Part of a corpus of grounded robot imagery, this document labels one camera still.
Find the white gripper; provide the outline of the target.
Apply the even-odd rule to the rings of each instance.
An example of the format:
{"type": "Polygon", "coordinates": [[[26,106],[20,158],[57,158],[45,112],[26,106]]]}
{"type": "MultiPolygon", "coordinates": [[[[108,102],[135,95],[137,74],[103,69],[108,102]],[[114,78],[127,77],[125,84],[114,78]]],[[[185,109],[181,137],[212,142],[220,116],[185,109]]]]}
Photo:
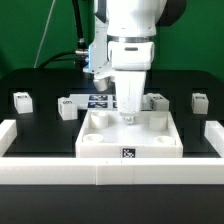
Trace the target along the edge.
{"type": "Polygon", "coordinates": [[[145,71],[115,72],[117,109],[124,116],[125,122],[131,120],[134,123],[135,116],[141,111],[145,80],[145,71]]]}

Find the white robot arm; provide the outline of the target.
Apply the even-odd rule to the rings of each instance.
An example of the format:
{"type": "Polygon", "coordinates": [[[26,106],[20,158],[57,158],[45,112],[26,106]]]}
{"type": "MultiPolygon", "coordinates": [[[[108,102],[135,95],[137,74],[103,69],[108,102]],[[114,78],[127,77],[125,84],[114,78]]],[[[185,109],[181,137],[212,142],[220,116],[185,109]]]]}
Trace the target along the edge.
{"type": "Polygon", "coordinates": [[[99,91],[115,83],[118,113],[126,123],[141,111],[156,27],[174,24],[186,6],[187,0],[94,0],[95,35],[84,71],[99,91]]]}

